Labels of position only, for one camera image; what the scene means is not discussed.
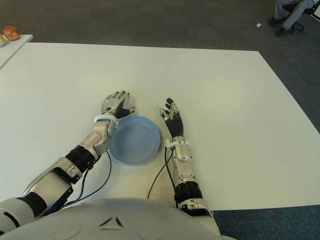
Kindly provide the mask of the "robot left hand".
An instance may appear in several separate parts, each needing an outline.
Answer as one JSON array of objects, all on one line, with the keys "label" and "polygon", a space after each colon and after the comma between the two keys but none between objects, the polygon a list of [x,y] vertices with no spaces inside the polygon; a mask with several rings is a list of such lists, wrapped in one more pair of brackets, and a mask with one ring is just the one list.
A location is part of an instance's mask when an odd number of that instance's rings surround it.
[{"label": "robot left hand", "polygon": [[136,111],[134,106],[127,107],[129,100],[130,93],[125,90],[107,95],[101,106],[101,114],[113,115],[117,119],[125,118]]}]

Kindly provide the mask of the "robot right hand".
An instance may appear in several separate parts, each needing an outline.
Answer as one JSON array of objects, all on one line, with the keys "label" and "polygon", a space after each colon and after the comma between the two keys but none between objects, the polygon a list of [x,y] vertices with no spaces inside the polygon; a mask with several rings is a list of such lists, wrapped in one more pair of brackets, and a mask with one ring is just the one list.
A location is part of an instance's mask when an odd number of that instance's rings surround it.
[{"label": "robot right hand", "polygon": [[184,125],[178,106],[170,97],[166,99],[165,106],[166,109],[161,108],[159,112],[171,137],[184,137]]}]

